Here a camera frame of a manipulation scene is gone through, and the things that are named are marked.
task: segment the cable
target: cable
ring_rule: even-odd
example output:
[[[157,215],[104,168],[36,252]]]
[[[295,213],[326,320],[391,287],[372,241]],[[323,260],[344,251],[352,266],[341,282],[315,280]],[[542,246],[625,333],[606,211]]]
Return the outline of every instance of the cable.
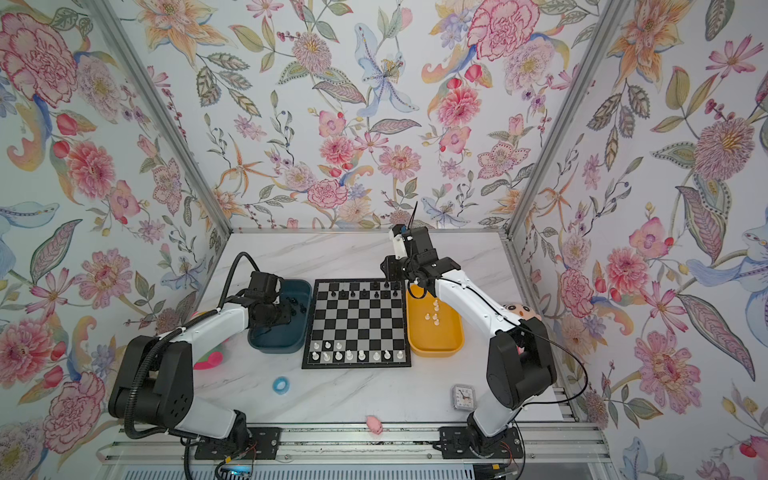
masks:
[[[219,298],[219,308],[224,306],[224,300],[227,298],[227,294],[230,292],[230,284],[232,283],[232,277],[235,274],[235,270],[237,269],[237,264],[240,262],[240,259],[246,257],[248,261],[250,262],[253,269],[257,272],[260,272],[259,267],[256,265],[256,262],[253,261],[253,258],[251,255],[249,255],[247,252],[240,252],[235,257],[235,261],[232,262],[232,266],[230,267],[230,272],[227,274],[227,281],[224,282],[224,288],[221,290],[221,298]]]

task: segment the white marble table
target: white marble table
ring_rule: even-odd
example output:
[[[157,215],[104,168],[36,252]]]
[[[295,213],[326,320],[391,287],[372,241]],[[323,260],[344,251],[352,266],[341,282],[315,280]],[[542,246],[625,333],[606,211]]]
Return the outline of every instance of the white marble table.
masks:
[[[442,257],[458,262],[472,280],[500,303],[519,301],[498,233],[432,233]],[[317,278],[381,277],[379,264],[392,253],[386,233],[236,233],[232,235],[204,294],[200,310],[216,305],[235,255],[247,251],[262,271],[314,285]],[[232,293],[250,278],[247,260],[240,261]],[[477,398],[488,391],[485,366],[488,338],[464,325],[465,344],[448,358],[412,355],[412,367],[401,369],[302,370],[303,349],[288,355],[251,348],[245,333],[230,338],[225,360],[210,370],[195,371],[195,395],[245,412],[249,422],[363,422],[376,415],[383,422],[456,422],[466,412],[452,408],[456,383],[475,387]],[[290,390],[272,391],[278,376]],[[555,400],[550,388],[541,400]],[[557,405],[531,406],[518,421],[561,421]]]

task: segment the pink plush toy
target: pink plush toy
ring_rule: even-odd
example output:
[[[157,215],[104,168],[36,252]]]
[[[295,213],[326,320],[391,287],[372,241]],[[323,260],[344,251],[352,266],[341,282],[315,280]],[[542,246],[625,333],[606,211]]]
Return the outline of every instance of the pink plush toy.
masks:
[[[382,423],[375,416],[371,415],[367,417],[366,425],[368,425],[368,430],[370,430],[371,433],[374,433],[376,435],[381,435],[381,432],[384,431],[384,427],[382,427]]]

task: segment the yellow bowl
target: yellow bowl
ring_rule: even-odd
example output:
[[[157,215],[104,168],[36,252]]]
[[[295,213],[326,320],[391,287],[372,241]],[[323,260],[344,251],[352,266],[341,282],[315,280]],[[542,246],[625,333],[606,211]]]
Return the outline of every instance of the yellow bowl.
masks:
[[[424,290],[411,285],[415,296],[421,296]],[[451,356],[464,346],[462,318],[450,306],[438,300],[439,311],[435,311],[435,297],[431,293],[417,300],[406,291],[406,311],[408,313],[408,341],[411,351],[418,356]],[[432,315],[440,320],[435,325]]]

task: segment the blue tray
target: blue tray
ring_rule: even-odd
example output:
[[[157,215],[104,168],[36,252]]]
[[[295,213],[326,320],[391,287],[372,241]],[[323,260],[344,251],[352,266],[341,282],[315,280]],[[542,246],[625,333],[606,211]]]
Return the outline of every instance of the blue tray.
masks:
[[[264,353],[294,353],[299,351],[306,338],[307,319],[310,315],[312,302],[312,287],[304,280],[284,280],[280,292],[280,302],[288,303],[288,298],[298,300],[296,315],[291,316],[290,323],[272,327],[271,330],[253,329],[248,334],[248,343]],[[300,305],[305,311],[301,313]]]

